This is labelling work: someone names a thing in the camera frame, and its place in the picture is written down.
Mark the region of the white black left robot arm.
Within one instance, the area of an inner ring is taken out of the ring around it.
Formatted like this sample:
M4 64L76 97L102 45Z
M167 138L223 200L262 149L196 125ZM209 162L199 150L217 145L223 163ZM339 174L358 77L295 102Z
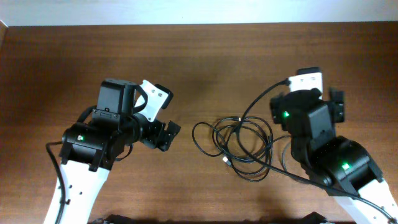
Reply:
M174 94L160 84L141 84L107 78L98 101L66 129L56 160L48 142L45 147L57 174L57 183L45 223L88 223L95 200L122 153L141 142L165 152L181 127L156 117L168 107Z

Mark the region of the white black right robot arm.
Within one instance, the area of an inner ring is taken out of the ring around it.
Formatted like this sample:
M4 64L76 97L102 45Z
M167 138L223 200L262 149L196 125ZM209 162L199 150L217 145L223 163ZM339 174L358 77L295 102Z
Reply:
M397 204L382 171L358 142L336 134L345 120L343 91L319 89L280 94L270 101L273 120L291 135L291 155L312 182L356 223L397 223Z

